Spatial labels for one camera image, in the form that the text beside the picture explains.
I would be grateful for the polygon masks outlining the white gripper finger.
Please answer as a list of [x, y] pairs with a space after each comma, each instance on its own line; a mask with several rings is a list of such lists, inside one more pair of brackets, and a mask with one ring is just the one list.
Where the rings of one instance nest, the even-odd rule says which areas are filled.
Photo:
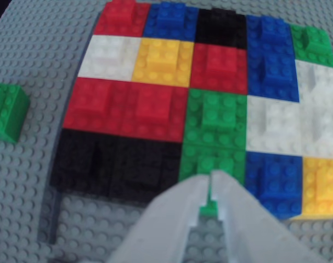
[[108, 261], [180, 262], [209, 182], [208, 175], [192, 176], [154, 198]]
[[229, 262], [325, 262], [229, 174], [211, 173]]

